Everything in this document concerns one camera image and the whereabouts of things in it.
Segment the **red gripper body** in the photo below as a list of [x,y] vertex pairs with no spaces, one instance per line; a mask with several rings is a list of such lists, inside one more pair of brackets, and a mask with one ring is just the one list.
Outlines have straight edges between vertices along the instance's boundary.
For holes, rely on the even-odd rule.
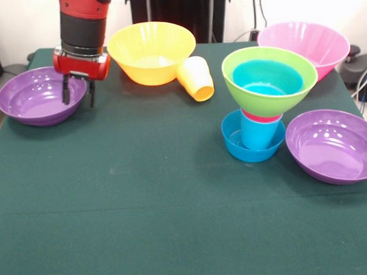
[[105,80],[111,57],[106,52],[94,57],[79,57],[64,52],[61,46],[53,50],[54,69],[63,75],[75,75],[91,80]]

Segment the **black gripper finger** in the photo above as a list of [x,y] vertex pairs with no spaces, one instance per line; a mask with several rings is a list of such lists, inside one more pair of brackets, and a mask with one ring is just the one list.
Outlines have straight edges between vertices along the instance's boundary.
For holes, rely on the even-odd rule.
[[94,103],[95,103],[95,81],[94,80],[87,80],[87,87],[88,87],[88,92],[86,95],[86,99],[88,101],[88,105],[90,106],[90,108],[94,108]]
[[70,89],[68,87],[68,82],[70,79],[70,75],[65,74],[63,76],[63,84],[62,84],[62,88],[63,88],[63,92],[62,92],[62,103],[65,105],[69,105],[70,103],[70,97],[71,97],[71,92]]

